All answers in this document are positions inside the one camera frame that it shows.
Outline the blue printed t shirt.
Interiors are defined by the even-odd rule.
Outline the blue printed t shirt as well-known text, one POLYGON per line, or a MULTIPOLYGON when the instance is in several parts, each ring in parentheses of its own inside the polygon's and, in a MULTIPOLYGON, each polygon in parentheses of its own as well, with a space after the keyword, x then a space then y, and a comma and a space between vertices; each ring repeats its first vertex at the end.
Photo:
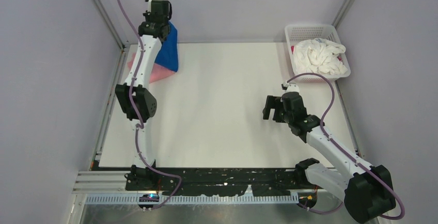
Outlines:
POLYGON ((178 30, 169 22, 170 32, 167 40, 162 43, 162 47, 157 54, 155 63, 173 72, 179 69, 178 60, 178 30))

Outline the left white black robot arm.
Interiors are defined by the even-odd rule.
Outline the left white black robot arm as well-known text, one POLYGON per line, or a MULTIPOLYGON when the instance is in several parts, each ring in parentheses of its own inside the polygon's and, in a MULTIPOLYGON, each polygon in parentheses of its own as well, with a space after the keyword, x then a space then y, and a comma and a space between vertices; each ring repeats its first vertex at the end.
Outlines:
POLYGON ((128 190, 152 190, 159 182, 152 154, 151 118, 158 103, 149 91, 153 65, 162 44, 171 32, 171 3, 168 0, 147 0, 145 20, 134 29, 138 39, 133 65, 123 84, 115 87, 122 112, 134 130, 134 151, 130 172, 126 175, 128 190))

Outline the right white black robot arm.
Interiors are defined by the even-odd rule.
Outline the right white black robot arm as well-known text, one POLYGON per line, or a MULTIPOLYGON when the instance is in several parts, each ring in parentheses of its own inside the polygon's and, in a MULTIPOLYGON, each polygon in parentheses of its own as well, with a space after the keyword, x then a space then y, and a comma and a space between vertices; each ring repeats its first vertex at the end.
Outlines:
POLYGON ((335 168, 331 171, 309 158, 295 166, 295 182, 301 188, 317 185, 342 201, 350 216, 366 223, 396 207, 392 178, 383 165, 373 166, 334 140, 321 119, 310 115, 298 92, 267 96, 263 119, 288 125, 291 133, 316 149, 335 168))

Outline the pink folded t shirt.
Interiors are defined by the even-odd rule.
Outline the pink folded t shirt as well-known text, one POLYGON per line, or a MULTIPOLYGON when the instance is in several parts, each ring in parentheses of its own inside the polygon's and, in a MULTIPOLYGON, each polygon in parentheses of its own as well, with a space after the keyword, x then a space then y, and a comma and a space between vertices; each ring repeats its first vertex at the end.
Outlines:
MULTIPOLYGON (((136 53, 133 53, 131 58, 127 62, 128 69, 131 70, 133 66, 133 62, 135 59, 136 53)), ((170 77, 175 74, 175 71, 172 71, 164 66, 161 66, 157 63, 153 65, 151 76, 149 83, 157 82, 164 78, 170 77)))

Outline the white crumpled t shirt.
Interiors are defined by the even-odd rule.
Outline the white crumpled t shirt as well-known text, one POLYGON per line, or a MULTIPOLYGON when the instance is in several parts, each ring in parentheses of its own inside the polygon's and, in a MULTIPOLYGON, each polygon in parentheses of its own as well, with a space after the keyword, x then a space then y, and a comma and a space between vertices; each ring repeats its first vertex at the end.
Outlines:
POLYGON ((341 75, 348 71, 341 61, 341 54, 345 51, 342 44, 315 38, 294 45, 292 55, 298 74, 341 75))

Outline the white plastic laundry basket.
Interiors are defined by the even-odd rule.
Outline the white plastic laundry basket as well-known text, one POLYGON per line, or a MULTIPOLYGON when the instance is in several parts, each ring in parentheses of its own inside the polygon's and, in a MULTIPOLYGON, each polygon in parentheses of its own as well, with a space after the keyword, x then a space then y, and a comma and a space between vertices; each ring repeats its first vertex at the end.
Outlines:
POLYGON ((330 81, 351 74, 345 52, 334 26, 291 24, 285 27, 292 71, 295 75, 316 73, 330 81))

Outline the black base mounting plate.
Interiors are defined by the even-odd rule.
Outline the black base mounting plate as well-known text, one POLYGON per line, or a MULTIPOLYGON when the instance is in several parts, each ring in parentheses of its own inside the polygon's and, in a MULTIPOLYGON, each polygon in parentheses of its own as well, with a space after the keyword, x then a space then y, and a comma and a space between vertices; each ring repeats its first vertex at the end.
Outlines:
POLYGON ((169 196, 241 196, 251 189, 256 196, 285 196, 291 190, 316 188, 298 178, 293 168, 160 168, 158 174, 131 167, 126 190, 157 191, 169 196))

